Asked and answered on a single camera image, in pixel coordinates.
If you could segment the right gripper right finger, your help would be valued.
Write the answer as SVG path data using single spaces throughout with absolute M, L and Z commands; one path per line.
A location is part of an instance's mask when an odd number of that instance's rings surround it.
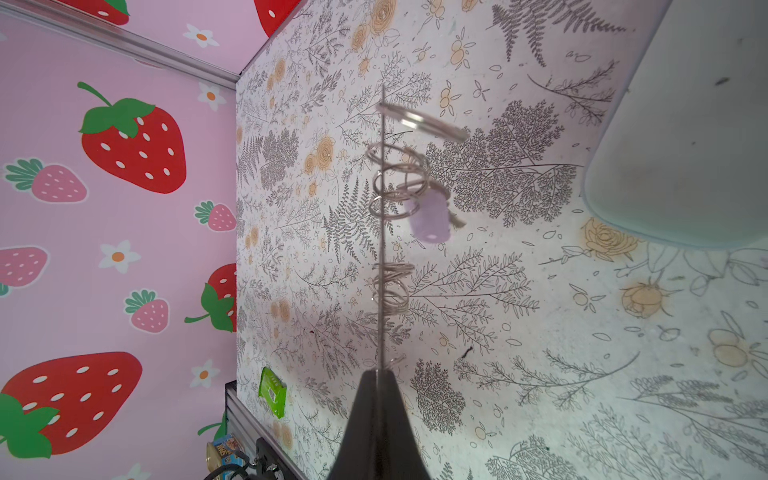
M 395 375 L 377 371 L 377 478 L 429 480 Z

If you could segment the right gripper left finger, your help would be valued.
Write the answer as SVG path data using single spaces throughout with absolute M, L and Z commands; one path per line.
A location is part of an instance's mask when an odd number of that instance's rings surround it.
M 328 480 L 376 478 L 377 371 L 360 379 L 346 429 Z

